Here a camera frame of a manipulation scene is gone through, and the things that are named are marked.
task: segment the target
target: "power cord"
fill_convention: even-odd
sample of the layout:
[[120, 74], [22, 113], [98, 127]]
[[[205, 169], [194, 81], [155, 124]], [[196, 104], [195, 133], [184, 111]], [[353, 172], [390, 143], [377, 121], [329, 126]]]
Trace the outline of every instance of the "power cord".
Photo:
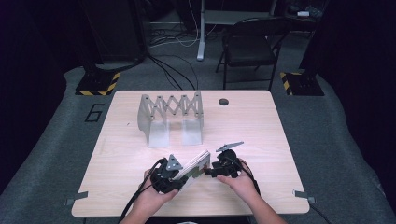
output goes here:
[[163, 72], [165, 73], [165, 76], [166, 76], [166, 78], [168, 79], [169, 83], [170, 83], [176, 90], [181, 90], [181, 91], [182, 91], [183, 88], [181, 88], [181, 86], [177, 83], [177, 81], [175, 80], [175, 78], [169, 73], [169, 71], [165, 68], [165, 66], [168, 67], [168, 68], [170, 68], [170, 69], [172, 69], [173, 71], [175, 71], [176, 73], [178, 73], [179, 75], [181, 75], [184, 79], [186, 79], [186, 80], [190, 83], [190, 85], [192, 86], [192, 89], [193, 89], [193, 90], [197, 90], [197, 89], [198, 89], [198, 78], [197, 78], [197, 76], [196, 76], [196, 74], [195, 74], [195, 71], [193, 70], [193, 68], [192, 68], [192, 66], [191, 66], [191, 64], [190, 64], [189, 62], [187, 62], [186, 60], [184, 60], [184, 59], [182, 59], [182, 58], [180, 58], [180, 57], [178, 57], [178, 56], [176, 56], [176, 55], [163, 55], [163, 56], [173, 56], [173, 57], [177, 57], [177, 58], [179, 58], [179, 59], [185, 61], [186, 63], [188, 63], [188, 64], [190, 65], [191, 70], [192, 70], [192, 72], [194, 73], [194, 76], [195, 76], [195, 79], [196, 79], [196, 83], [197, 83], [197, 87], [196, 87], [196, 88], [195, 88], [195, 86], [192, 84], [192, 82], [191, 82], [186, 76], [184, 76], [182, 73], [180, 73], [179, 71], [177, 71], [176, 68], [172, 67], [172, 66], [169, 65], [168, 63], [165, 63], [165, 62], [163, 62], [163, 61], [161, 61], [161, 60], [159, 60], [159, 59], [153, 57], [152, 55], [148, 55], [148, 57], [149, 57], [155, 64], [157, 64], [159, 67], [161, 67], [161, 69], [162, 69]]
[[232, 162], [233, 164], [235, 164], [236, 166], [238, 166], [241, 170], [243, 170], [245, 173], [247, 173], [247, 176], [251, 179], [251, 181], [253, 182], [254, 188], [256, 189], [257, 193], [259, 193], [259, 195], [261, 195], [260, 193], [260, 188], [259, 188], [259, 184], [257, 183], [257, 181], [254, 179], [253, 173], [251, 172], [250, 168], [248, 167], [248, 164], [245, 161], [240, 160], [239, 158], [237, 158], [240, 162], [244, 163], [246, 165], [246, 167], [248, 168], [245, 169], [244, 166], [240, 165], [239, 162], [234, 161], [233, 159], [229, 158], [229, 157], [224, 157], [227, 161]]
[[194, 68], [192, 67], [192, 65], [191, 65], [191, 63], [190, 63], [189, 61], [187, 61], [187, 60], [185, 60], [185, 59], [183, 59], [182, 57], [179, 57], [179, 56], [177, 56], [177, 55], [173, 55], [173, 54], [160, 54], [160, 55], [157, 55], [157, 57], [163, 57], [163, 56], [164, 56], [164, 57], [175, 57], [175, 58], [179, 58], [181, 61], [187, 63], [187, 64], [189, 65], [189, 67], [190, 67], [192, 73], [194, 74], [194, 77], [195, 77], [195, 82], [196, 82], [196, 88], [195, 88], [195, 90], [199, 90], [198, 76], [197, 76], [197, 74], [195, 73], [195, 70], [194, 70]]
[[151, 167], [151, 169], [148, 171], [148, 174], [145, 176], [143, 182], [139, 185], [139, 188], [137, 189], [136, 193], [134, 194], [134, 196], [132, 196], [131, 200], [126, 204], [124, 210], [122, 211], [122, 214], [121, 214], [120, 219], [119, 219], [119, 223], [121, 223], [122, 220], [125, 218], [126, 213], [128, 212], [128, 210], [129, 210], [129, 208], [131, 207], [131, 205], [134, 203], [134, 201], [136, 201], [137, 197], [139, 197], [139, 195], [140, 195], [143, 191], [145, 191], [146, 189], [148, 189], [148, 188], [150, 188], [150, 187], [152, 186], [152, 184], [151, 184], [151, 185], [149, 185], [148, 187], [145, 187], [145, 188], [143, 189], [143, 187], [145, 186], [147, 180], [151, 177], [151, 174], [154, 172], [155, 167], [156, 167], [158, 164], [164, 162], [164, 160], [165, 160], [165, 159], [160, 159], [160, 160], [158, 160], [157, 162], [155, 162], [154, 165]]
[[323, 217], [323, 219], [324, 219], [327, 223], [332, 224], [332, 223], [330, 222], [330, 220], [327, 219], [327, 217], [326, 217], [323, 213], [321, 213], [312, 203], [309, 203], [309, 206], [310, 206], [312, 209], [314, 209], [321, 217]]
[[180, 38], [189, 36], [187, 31], [184, 31], [182, 29], [180, 29], [180, 31], [175, 30], [176, 27], [177, 27], [177, 25], [174, 26], [172, 29], [152, 30], [151, 35], [153, 36], [153, 38], [151, 38], [151, 40], [149, 41], [149, 46], [151, 48], [153, 48], [153, 47], [157, 47], [157, 46], [167, 43], [165, 41], [168, 39], [180, 39]]
[[[224, 0], [222, 0], [222, 2], [221, 2], [221, 10], [223, 10], [223, 6], [224, 6]], [[163, 35], [162, 37], [159, 37], [159, 38], [155, 39], [155, 42], [150, 41], [150, 47], [151, 48], [159, 47], [159, 46], [165, 45], [165, 44], [180, 44], [181, 46], [187, 48], [187, 47], [191, 47], [193, 44], [195, 44], [195, 42], [197, 42], [200, 39], [199, 32], [198, 32], [198, 24], [197, 24], [197, 21], [195, 19], [194, 14], [193, 14], [193, 11], [192, 11], [191, 0], [189, 0], [189, 8], [190, 8], [191, 16], [192, 16], [192, 19], [193, 19], [194, 25], [195, 25], [195, 31], [196, 31], [195, 38], [193, 40], [181, 40], [181, 38], [184, 38], [184, 37], [188, 36], [187, 35], [187, 31], [181, 31], [177, 35]], [[213, 32], [213, 30], [215, 30], [216, 26], [217, 25], [213, 26], [213, 28], [205, 35], [205, 38], [207, 36], [209, 36]], [[176, 39], [177, 41], [163, 42], [163, 40], [167, 40], [167, 39]]]
[[[257, 184], [257, 181], [254, 179], [253, 173], [251, 172], [251, 170], [250, 170], [250, 168], [248, 167], [247, 163], [246, 163], [245, 161], [242, 161], [242, 160], [238, 159], [239, 161], [241, 161], [242, 163], [244, 163], [244, 164], [246, 165], [246, 167], [248, 168], [248, 170], [246, 170], [243, 166], [239, 165], [236, 161], [234, 161], [234, 160], [232, 160], [232, 159], [230, 159], [230, 158], [228, 158], [228, 157], [225, 157], [225, 159], [226, 159], [227, 161], [233, 162], [235, 165], [237, 165], [239, 168], [241, 168], [241, 170], [243, 170], [245, 173], [247, 173], [247, 175], [248, 175], [248, 176], [250, 177], [250, 179], [253, 181], [254, 187], [256, 188], [256, 190], [258, 191], [258, 193], [260, 194], [260, 189], [259, 189], [259, 186], [258, 186], [258, 184]], [[330, 222], [330, 220], [329, 220], [323, 213], [321, 213], [312, 203], [309, 203], [309, 206], [310, 206], [313, 210], [315, 210], [321, 217], [323, 217], [323, 219], [324, 219], [328, 224], [332, 224], [332, 223]]]

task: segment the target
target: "metal bracket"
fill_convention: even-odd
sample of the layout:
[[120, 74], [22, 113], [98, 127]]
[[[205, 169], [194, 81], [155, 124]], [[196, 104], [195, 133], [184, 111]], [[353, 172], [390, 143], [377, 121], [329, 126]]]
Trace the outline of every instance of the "metal bracket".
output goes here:
[[180, 165], [180, 162], [175, 158], [173, 154], [169, 156], [168, 163], [166, 164], [166, 170], [167, 171], [175, 171], [175, 170], [181, 170], [183, 169], [183, 166]]
[[157, 96], [155, 103], [148, 95], [143, 94], [137, 113], [137, 123], [139, 130], [146, 135], [148, 147], [169, 146], [169, 123], [166, 112], [176, 115], [179, 110], [183, 116], [183, 145], [202, 144], [204, 110], [199, 91], [194, 94], [192, 100], [187, 95], [182, 95], [178, 101], [174, 95], [171, 95], [165, 102], [160, 95]]
[[77, 193], [73, 196], [73, 198], [66, 199], [64, 205], [71, 205], [74, 203], [75, 200], [83, 199], [88, 197], [88, 191]]
[[297, 198], [305, 198], [307, 199], [310, 203], [316, 203], [317, 200], [314, 197], [309, 197], [306, 192], [298, 191], [298, 190], [293, 190], [293, 194]]
[[217, 149], [216, 151], [217, 151], [217, 152], [225, 151], [225, 150], [227, 150], [227, 149], [231, 149], [231, 148], [233, 148], [233, 147], [240, 146], [240, 145], [242, 145], [242, 144], [244, 144], [243, 141], [242, 141], [242, 142], [237, 142], [237, 143], [231, 143], [231, 144], [224, 144], [224, 146], [220, 147], [220, 148]]

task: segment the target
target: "desk leg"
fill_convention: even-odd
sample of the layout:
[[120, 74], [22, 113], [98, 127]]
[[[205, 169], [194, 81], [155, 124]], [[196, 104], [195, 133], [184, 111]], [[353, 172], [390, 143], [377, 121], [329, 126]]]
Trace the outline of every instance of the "desk leg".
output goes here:
[[277, 0], [273, 0], [270, 9], [270, 16], [274, 16]]
[[197, 61], [204, 60], [205, 53], [205, 0], [202, 0], [201, 3], [201, 36], [199, 39], [199, 47], [198, 47], [198, 55]]

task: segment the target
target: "white desk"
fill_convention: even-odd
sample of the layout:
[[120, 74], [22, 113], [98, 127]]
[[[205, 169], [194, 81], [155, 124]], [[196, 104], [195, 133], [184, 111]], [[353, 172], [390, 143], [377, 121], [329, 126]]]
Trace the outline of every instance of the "white desk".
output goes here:
[[205, 53], [205, 24], [234, 25], [237, 22], [254, 17], [268, 17], [274, 15], [277, 0], [272, 1], [269, 12], [244, 12], [244, 11], [216, 11], [205, 10], [205, 0], [201, 4], [201, 35], [198, 47], [197, 60], [202, 61]]
[[[181, 120], [171, 120], [170, 147], [148, 148], [146, 137], [137, 128], [137, 112], [142, 94], [151, 99], [162, 95], [178, 97], [194, 91], [118, 91], [108, 110], [79, 192], [88, 198], [76, 200], [75, 217], [119, 217], [143, 173], [154, 162], [174, 154], [185, 164], [204, 149], [217, 161], [216, 149], [227, 143], [244, 141], [233, 150], [244, 159], [258, 181], [262, 197], [280, 214], [301, 214], [309, 210], [306, 199], [293, 190], [304, 191], [282, 124], [269, 91], [201, 91], [204, 105], [203, 144], [182, 146]], [[230, 103], [219, 104], [220, 98]], [[198, 217], [249, 215], [249, 208], [233, 191], [216, 178], [202, 175], [156, 217]]]

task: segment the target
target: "round hole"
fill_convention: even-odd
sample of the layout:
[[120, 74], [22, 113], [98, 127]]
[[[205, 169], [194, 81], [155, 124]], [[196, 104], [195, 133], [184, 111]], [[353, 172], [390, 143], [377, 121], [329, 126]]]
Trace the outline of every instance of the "round hole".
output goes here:
[[228, 103], [230, 103], [230, 102], [227, 99], [224, 99], [224, 98], [219, 99], [219, 104], [220, 105], [228, 105]]

